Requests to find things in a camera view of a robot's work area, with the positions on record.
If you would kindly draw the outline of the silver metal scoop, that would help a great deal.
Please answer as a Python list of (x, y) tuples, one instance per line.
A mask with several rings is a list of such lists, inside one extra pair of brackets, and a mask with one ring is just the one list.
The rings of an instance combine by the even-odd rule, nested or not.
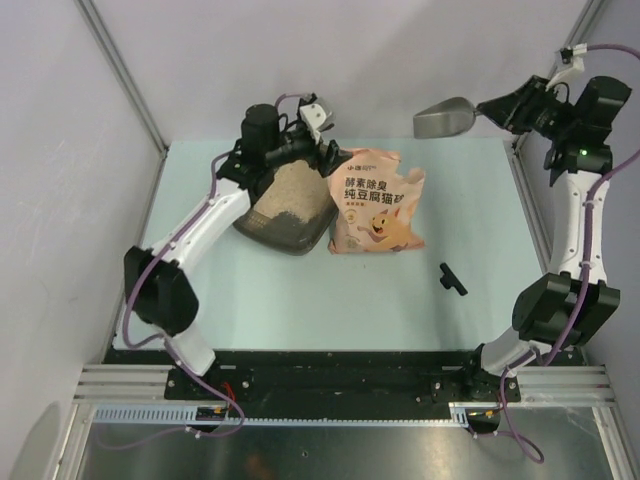
[(464, 97), (441, 101), (413, 116), (413, 138), (449, 138), (471, 130), (478, 116), (475, 105)]

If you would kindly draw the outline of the pink cat litter bag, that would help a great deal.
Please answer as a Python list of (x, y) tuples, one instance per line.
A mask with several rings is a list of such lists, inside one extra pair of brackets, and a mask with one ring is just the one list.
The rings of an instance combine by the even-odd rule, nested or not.
[(426, 172), (398, 173), (394, 151), (355, 148), (351, 159), (328, 178), (338, 214), (328, 248), (333, 254), (388, 253), (421, 249), (411, 222), (422, 197)]

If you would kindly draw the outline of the black bag sealing clip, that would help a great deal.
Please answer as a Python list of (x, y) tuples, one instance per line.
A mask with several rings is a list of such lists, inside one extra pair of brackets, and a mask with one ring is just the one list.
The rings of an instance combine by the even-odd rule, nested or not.
[(466, 289), (466, 287), (463, 285), (460, 279), (455, 275), (455, 273), (451, 270), (451, 268), (447, 263), (442, 262), (439, 265), (439, 269), (441, 272), (439, 281), (445, 290), (454, 289), (462, 297), (468, 294), (468, 290)]

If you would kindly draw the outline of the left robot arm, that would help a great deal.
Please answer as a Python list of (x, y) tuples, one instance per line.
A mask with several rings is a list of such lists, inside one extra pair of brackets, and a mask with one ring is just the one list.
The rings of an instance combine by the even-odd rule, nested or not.
[(197, 398), (214, 397), (220, 374), (210, 367), (215, 353), (198, 324), (199, 300), (189, 280), (202, 256), (269, 189), (276, 172), (303, 160), (326, 178), (351, 158), (322, 134), (333, 112), (314, 93), (298, 95), (294, 121), (281, 126), (280, 104), (255, 104), (241, 122), (230, 151), (211, 162), (211, 186), (193, 211), (164, 239), (148, 248), (131, 247), (124, 256), (125, 312), (137, 316), (164, 340), (183, 368), (186, 387)]

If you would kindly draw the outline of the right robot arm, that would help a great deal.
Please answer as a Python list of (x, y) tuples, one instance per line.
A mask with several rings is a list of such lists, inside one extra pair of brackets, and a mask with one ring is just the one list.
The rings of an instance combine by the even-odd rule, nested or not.
[(516, 91), (477, 105), (479, 114), (511, 133), (550, 140), (544, 168), (555, 220), (547, 272), (521, 292), (512, 324), (476, 352), (477, 367), (461, 376), (463, 393), (484, 401), (501, 374), (540, 358), (550, 364), (568, 347), (585, 345), (620, 304), (602, 254), (602, 217), (611, 177), (619, 171), (606, 140), (631, 96), (620, 80), (596, 76), (575, 103), (558, 99), (551, 80), (532, 76)]

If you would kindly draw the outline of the brown litter box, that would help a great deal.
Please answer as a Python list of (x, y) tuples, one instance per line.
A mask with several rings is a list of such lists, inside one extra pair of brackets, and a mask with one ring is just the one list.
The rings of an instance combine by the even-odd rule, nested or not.
[(234, 228), (266, 247), (300, 256), (315, 247), (336, 212), (328, 181), (298, 160), (277, 170), (271, 186)]

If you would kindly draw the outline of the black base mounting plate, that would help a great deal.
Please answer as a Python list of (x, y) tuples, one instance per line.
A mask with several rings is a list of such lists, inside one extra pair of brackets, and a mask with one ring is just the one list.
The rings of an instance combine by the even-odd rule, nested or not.
[[(453, 402), (494, 405), (504, 393), (522, 401), (516, 377), (501, 382), (481, 371), (480, 355), (442, 352), (223, 351), (200, 382), (159, 350), (110, 349), (107, 365), (165, 365), (164, 398), (205, 404), (237, 402), (246, 413), (336, 414), (339, 418), (398, 419), (419, 411), (443, 412)], [(577, 351), (562, 353), (550, 366), (584, 366)]]

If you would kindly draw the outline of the aluminium frame post right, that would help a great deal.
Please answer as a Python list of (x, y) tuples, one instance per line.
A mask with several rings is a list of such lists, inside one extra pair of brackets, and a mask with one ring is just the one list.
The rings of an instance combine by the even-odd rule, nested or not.
[[(564, 42), (564, 46), (585, 43), (611, 2), (607, 0), (586, 1)], [(513, 153), (519, 154), (531, 135), (531, 133), (526, 133), (514, 140), (511, 145)]]

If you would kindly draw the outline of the aluminium frame post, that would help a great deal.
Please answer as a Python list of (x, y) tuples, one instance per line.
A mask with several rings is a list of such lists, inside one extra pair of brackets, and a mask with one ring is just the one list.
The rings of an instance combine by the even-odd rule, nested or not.
[[(586, 1), (564, 42), (564, 46), (585, 43), (611, 2), (607, 0)], [(531, 135), (531, 133), (526, 133), (514, 140), (511, 145), (513, 153), (519, 154)]]
[(156, 152), (164, 158), (168, 150), (167, 143), (96, 3), (92, 0), (75, 0), (74, 4), (145, 134)]

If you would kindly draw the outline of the aluminium frame post left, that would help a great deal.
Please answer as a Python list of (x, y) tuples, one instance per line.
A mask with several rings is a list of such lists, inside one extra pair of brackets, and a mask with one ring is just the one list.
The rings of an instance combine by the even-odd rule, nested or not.
[(145, 134), (156, 152), (164, 158), (168, 150), (167, 143), (96, 3), (92, 0), (75, 0), (74, 4)]

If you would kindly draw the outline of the aluminium rail right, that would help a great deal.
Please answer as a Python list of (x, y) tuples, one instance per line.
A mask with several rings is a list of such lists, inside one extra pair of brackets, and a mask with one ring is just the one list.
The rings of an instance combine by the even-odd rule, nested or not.
[(616, 402), (603, 366), (524, 367), (516, 379), (522, 403), (530, 406), (592, 407)]

